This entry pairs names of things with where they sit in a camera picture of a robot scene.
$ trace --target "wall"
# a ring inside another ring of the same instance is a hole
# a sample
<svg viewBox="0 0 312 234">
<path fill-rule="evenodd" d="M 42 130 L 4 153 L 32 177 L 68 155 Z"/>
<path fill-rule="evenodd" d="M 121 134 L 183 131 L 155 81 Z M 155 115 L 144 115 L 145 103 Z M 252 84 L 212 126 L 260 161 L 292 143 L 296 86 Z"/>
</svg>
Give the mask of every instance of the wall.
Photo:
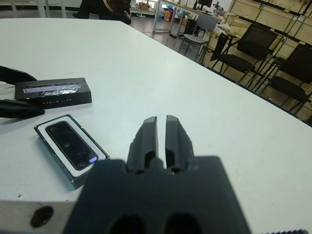
<svg viewBox="0 0 312 234">
<path fill-rule="evenodd" d="M 217 0 L 213 0 L 213 4 L 216 4 L 218 1 Z M 188 0 L 188 7 L 193 7 L 195 3 L 195 0 Z M 81 0 L 65 0 L 65 6 L 69 6 L 69 7 L 80 7 L 81 4 Z M 231 4 L 231 0 L 219 0 L 219 5 L 221 5 L 225 11 L 227 11 L 229 9 L 229 6 Z M 11 5 L 10 1 L 7 0 L 0 0 L 0 5 Z M 23 0 L 23 1 L 18 1 L 16 0 L 16 5 L 37 5 L 36 0 Z M 59 0 L 49 0 L 49 5 L 56 5 L 56 6 L 60 6 Z M 214 10 L 214 6 L 212 5 L 212 7 L 210 8 L 209 11 L 213 11 Z"/>
</svg>

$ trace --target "person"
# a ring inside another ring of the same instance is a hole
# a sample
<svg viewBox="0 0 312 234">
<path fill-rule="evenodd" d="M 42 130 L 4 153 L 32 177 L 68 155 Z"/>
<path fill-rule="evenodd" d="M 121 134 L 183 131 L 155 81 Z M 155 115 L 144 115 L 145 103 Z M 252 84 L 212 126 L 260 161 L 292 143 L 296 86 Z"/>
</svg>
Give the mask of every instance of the person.
<svg viewBox="0 0 312 234">
<path fill-rule="evenodd" d="M 98 14 L 100 20 L 120 20 L 131 24 L 130 0 L 82 0 L 79 11 L 73 14 L 76 19 L 88 19 L 90 14 Z"/>
</svg>

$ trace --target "white table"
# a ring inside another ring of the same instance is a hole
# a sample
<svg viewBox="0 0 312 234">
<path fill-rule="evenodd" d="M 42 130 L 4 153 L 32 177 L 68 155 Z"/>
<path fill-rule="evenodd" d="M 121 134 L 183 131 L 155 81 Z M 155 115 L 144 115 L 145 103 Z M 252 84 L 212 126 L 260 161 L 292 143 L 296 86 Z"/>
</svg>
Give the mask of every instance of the white table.
<svg viewBox="0 0 312 234">
<path fill-rule="evenodd" d="M 2 66 L 37 79 L 85 77 L 93 98 L 28 120 L 0 118 L 1 200 L 75 201 L 81 191 L 53 162 L 36 124 L 71 114 L 112 158 L 126 160 L 143 120 L 157 116 L 164 160 L 171 114 L 195 155 L 221 157 L 253 233 L 312 232 L 312 128 L 118 21 L 2 19 L 0 31 Z M 1 98 L 13 98 L 13 86 L 0 87 Z"/>
</svg>

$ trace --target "gray chair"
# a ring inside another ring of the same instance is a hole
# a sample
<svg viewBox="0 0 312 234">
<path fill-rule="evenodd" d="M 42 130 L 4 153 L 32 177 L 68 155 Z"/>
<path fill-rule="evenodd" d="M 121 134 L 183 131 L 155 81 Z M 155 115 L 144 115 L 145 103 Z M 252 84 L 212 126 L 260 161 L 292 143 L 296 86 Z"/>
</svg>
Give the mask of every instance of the gray chair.
<svg viewBox="0 0 312 234">
<path fill-rule="evenodd" d="M 215 17 L 213 17 L 213 16 L 209 16 L 209 15 L 206 15 L 206 14 L 199 15 L 197 17 L 196 27 L 195 27 L 195 29 L 193 31 L 193 34 L 184 34 L 183 41 L 182 41 L 180 49 L 179 49 L 179 53 L 181 51 L 181 48 L 183 46 L 184 41 L 188 42 L 188 46 L 187 46 L 187 48 L 185 50 L 184 56 L 186 55 L 186 53 L 187 53 L 187 51 L 188 51 L 188 49 L 190 47 L 190 44 L 200 45 L 200 47 L 198 49 L 198 52 L 197 52 L 197 55 L 196 55 L 196 58 L 195 58 L 195 61 L 196 61 L 197 57 L 199 56 L 199 52 L 200 52 L 201 46 L 203 44 L 207 44 L 206 48 L 208 49 L 208 45 L 209 45 L 209 42 L 210 42 L 210 39 L 211 39 L 212 31 L 214 30 L 214 28 L 215 28 L 215 26 L 216 26 L 216 24 L 218 22 L 220 22 L 220 20 L 215 18 Z M 199 38 L 199 37 L 196 37 L 194 35 L 194 32 L 196 31 L 197 27 L 203 28 L 203 29 L 207 30 L 208 32 L 210 32 L 210 36 L 209 36 L 208 40 L 204 40 L 203 38 Z M 203 56 L 202 56 L 202 58 L 200 60 L 203 60 L 205 52 L 206 52 L 206 50 L 203 52 Z"/>
</svg>

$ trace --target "black chair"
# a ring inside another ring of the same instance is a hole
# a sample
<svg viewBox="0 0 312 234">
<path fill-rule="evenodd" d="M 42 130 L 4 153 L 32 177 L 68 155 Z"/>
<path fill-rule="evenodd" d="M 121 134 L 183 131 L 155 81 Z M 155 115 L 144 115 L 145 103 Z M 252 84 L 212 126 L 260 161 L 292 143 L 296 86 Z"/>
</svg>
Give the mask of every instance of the black chair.
<svg viewBox="0 0 312 234">
<path fill-rule="evenodd" d="M 311 94 L 306 94 L 304 89 L 301 87 L 304 83 L 312 82 L 312 48 L 306 45 L 298 44 L 294 51 L 289 55 L 288 59 L 282 63 L 279 69 L 276 70 L 272 79 L 266 84 L 264 89 L 260 92 L 260 95 L 268 87 L 272 87 L 289 97 L 282 103 L 283 106 L 289 98 L 293 98 L 298 101 L 298 103 L 293 106 L 289 111 L 292 111 L 297 106 L 298 109 L 294 114 L 297 114 L 301 107 L 305 104 L 306 101 L 310 98 Z M 299 85 L 296 85 L 282 77 L 276 76 L 278 71 L 285 72 L 298 80 L 301 81 Z M 261 85 L 267 80 L 267 77 L 262 81 Z"/>
<path fill-rule="evenodd" d="M 232 43 L 233 37 L 231 37 L 229 41 L 229 46 L 222 53 L 222 50 L 226 44 L 228 36 L 221 34 L 219 36 L 214 53 L 210 59 L 210 61 L 217 60 L 215 64 L 212 66 L 212 69 L 219 61 L 221 61 L 222 65 L 220 72 L 222 71 L 223 64 L 225 63 L 228 66 L 244 73 L 244 75 L 237 83 L 240 83 L 249 72 L 254 72 L 254 75 L 251 79 L 253 80 L 255 76 L 259 73 L 266 56 L 271 52 L 269 50 L 269 47 L 274 42 L 276 37 L 277 34 L 270 31 L 269 29 L 258 26 L 256 24 L 251 24 L 240 40 Z M 237 44 L 237 50 L 255 58 L 256 62 L 250 63 L 236 55 L 231 54 L 229 55 L 228 51 L 230 47 L 232 47 L 235 44 Z M 262 62 L 258 67 L 257 71 L 255 71 L 254 66 L 259 61 Z"/>
</svg>

